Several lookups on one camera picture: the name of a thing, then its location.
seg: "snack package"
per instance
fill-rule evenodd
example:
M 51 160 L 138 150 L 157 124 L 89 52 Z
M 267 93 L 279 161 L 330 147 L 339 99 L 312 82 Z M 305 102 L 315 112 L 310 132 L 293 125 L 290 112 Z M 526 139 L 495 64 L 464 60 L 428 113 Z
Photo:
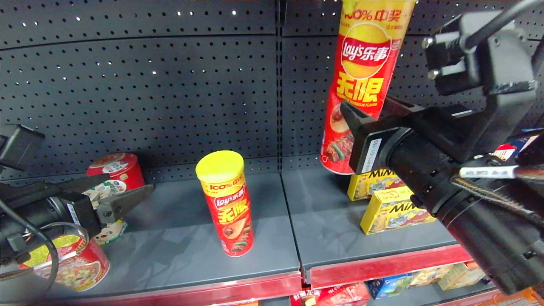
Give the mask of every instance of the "snack package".
M 363 282 L 301 291 L 291 296 L 291 306 L 364 306 L 370 299 Z
M 444 277 L 451 269 L 453 265 L 442 266 L 424 269 L 418 272 L 413 272 L 413 279 L 410 283 L 410 288 L 412 287 L 422 287 L 430 284 L 438 283 L 438 281 Z
M 474 261 L 453 265 L 453 268 L 438 281 L 442 290 L 474 285 L 485 277 L 484 271 Z
M 86 242 L 76 235 L 66 235 L 53 240 L 59 253 L 59 270 L 55 281 L 75 291 L 86 291 L 96 286 L 109 271 L 109 260 L 98 243 Z M 34 273 L 48 278 L 51 265 L 49 250 L 41 246 L 30 252 L 30 259 L 20 268 L 33 267 Z
M 215 229 L 223 251 L 232 257 L 253 247 L 251 201 L 245 183 L 244 159 L 234 151 L 216 151 L 196 164 Z
M 412 195 L 407 186 L 374 192 L 361 219 L 364 233 L 369 235 L 434 221 L 426 209 L 412 203 Z
M 535 130 L 543 130 L 542 128 L 524 128 L 522 132 L 529 132 Z M 500 145 L 492 155 L 499 157 L 501 160 L 506 161 L 509 158 L 516 157 L 523 149 L 525 149 L 531 142 L 533 142 L 538 136 L 531 136 L 527 138 L 517 139 L 511 143 L 505 143 Z
M 391 170 L 380 169 L 360 175 L 351 175 L 348 197 L 352 201 L 370 198 L 375 191 L 404 186 L 404 182 Z
M 374 299 L 381 299 L 399 295 L 404 289 L 408 288 L 412 281 L 412 273 L 379 278 L 367 282 L 370 295 Z
M 349 175 L 353 136 L 341 112 L 348 101 L 378 119 L 415 1 L 344 0 L 329 89 L 321 163 Z
M 99 200 L 113 195 L 114 193 L 116 193 L 116 190 L 117 189 L 113 185 L 112 180 L 108 180 L 98 186 L 95 186 L 83 192 L 83 194 L 89 197 L 93 208 L 96 208 L 98 206 Z M 123 234 L 123 232 L 125 232 L 126 228 L 127 223 L 123 219 L 119 219 L 115 223 L 106 225 L 106 227 L 103 228 L 102 231 L 94 237 L 94 240 L 96 240 L 96 242 L 98 242 L 98 244 L 100 245 L 112 242 L 119 238 Z
M 222 306 L 259 306 L 259 301 L 236 302 L 232 304 L 222 304 Z
M 476 304 L 476 306 L 538 306 L 544 305 L 542 299 L 533 288 L 527 288 L 513 295 L 506 296 L 498 293 L 489 301 Z

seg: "gray shelf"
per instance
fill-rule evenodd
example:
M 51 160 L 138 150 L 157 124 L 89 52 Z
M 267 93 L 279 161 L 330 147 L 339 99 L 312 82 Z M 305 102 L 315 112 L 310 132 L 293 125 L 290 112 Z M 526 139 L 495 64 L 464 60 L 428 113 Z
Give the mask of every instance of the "gray shelf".
M 283 184 L 304 272 L 310 268 L 455 244 L 439 222 L 365 235 L 368 201 L 351 202 L 349 176 L 323 167 L 285 171 Z M 310 282 L 309 273 L 305 273 Z
M 289 306 L 289 297 L 271 298 L 259 301 L 260 306 Z
M 414 305 L 414 306 L 427 306 L 437 305 L 461 299 L 469 296 L 473 296 L 485 291 L 495 289 L 495 285 L 489 283 L 484 285 L 477 283 L 472 286 L 462 287 L 452 290 L 443 291 L 437 284 L 411 288 L 403 291 L 400 295 L 382 298 L 372 299 L 367 303 L 367 306 L 390 306 L 390 305 Z
M 280 175 L 249 175 L 247 182 L 255 244 L 245 256 L 222 251 L 197 180 L 158 183 L 152 197 L 127 215 L 127 232 L 104 246 L 111 268 L 102 282 L 56 297 L 114 296 L 297 271 Z

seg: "perforated metal panel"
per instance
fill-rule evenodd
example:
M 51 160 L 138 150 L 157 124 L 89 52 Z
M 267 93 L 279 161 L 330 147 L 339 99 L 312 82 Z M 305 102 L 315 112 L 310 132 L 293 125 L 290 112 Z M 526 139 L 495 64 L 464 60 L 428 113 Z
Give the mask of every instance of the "perforated metal panel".
M 90 39 L 276 31 L 273 1 L 3 1 L 0 20 L 0 48 Z
M 241 152 L 260 165 L 256 172 L 276 167 L 278 155 L 281 162 L 316 154 L 341 2 L 285 3 L 278 28 L 273 1 L 0 3 L 2 120 L 47 136 L 29 171 L 6 170 L 0 179 L 82 173 L 118 151 L 137 153 L 152 181 L 191 178 L 194 163 L 219 149 Z M 408 33 L 429 33 L 467 9 L 511 4 L 420 1 Z M 539 38 L 541 16 L 516 22 Z M 390 94 L 481 109 L 478 90 L 437 97 L 420 39 L 407 36 Z M 519 127 L 542 111 L 535 105 Z
M 467 11 L 501 10 L 512 1 L 417 1 L 407 34 L 430 34 L 453 16 Z M 342 2 L 288 1 L 285 13 L 285 36 L 336 35 Z M 539 39 L 544 32 L 544 9 L 522 15 L 516 23 L 527 31 L 529 38 Z
M 271 1 L 1 3 L 2 121 L 46 134 L 28 171 L 1 179 L 81 173 L 118 151 L 159 167 L 152 181 L 191 178 L 220 149 L 277 170 L 275 14 Z
M 221 148 L 276 155 L 273 36 L 94 41 L 0 57 L 3 120 L 47 136 L 27 175 L 81 172 L 117 151 L 148 167 Z

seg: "red noodle cup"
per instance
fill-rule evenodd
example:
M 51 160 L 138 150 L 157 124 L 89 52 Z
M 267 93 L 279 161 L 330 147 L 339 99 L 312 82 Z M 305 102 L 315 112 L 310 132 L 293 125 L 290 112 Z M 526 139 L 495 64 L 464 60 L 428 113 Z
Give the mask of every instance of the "red noodle cup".
M 145 185 L 138 157 L 132 153 L 115 153 L 100 158 L 87 168 L 87 175 L 109 173 L 108 183 L 114 194 Z
M 59 253 L 59 271 L 55 282 L 75 291 L 86 291 L 96 286 L 109 271 L 109 260 L 93 239 L 85 248 L 84 239 L 67 235 L 53 240 Z M 34 268 L 34 273 L 48 278 L 51 272 L 51 256 L 46 246 L 30 252 L 30 260 L 20 268 Z

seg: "red chip can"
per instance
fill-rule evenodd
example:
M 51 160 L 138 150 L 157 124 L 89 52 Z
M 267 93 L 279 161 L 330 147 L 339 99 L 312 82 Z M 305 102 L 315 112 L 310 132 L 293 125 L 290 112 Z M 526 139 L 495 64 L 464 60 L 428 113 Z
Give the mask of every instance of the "red chip can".
M 254 236 L 242 156 L 226 150 L 210 153 L 196 165 L 196 176 L 223 251 L 232 257 L 249 252 Z
M 98 243 L 89 244 L 76 236 L 66 235 L 53 240 L 59 253 L 59 269 L 55 281 L 75 291 L 86 291 L 96 286 L 109 271 L 109 260 Z M 34 268 L 34 273 L 48 278 L 51 272 L 51 255 L 46 246 L 30 252 L 30 260 L 20 268 Z
M 346 101 L 378 120 L 414 3 L 414 0 L 342 3 L 335 70 L 320 151 L 321 163 L 331 172 L 353 173 L 349 158 L 354 137 L 340 104 Z
M 100 158 L 87 168 L 87 175 L 109 173 L 108 183 L 114 194 L 145 185 L 138 157 L 132 153 L 115 153 Z

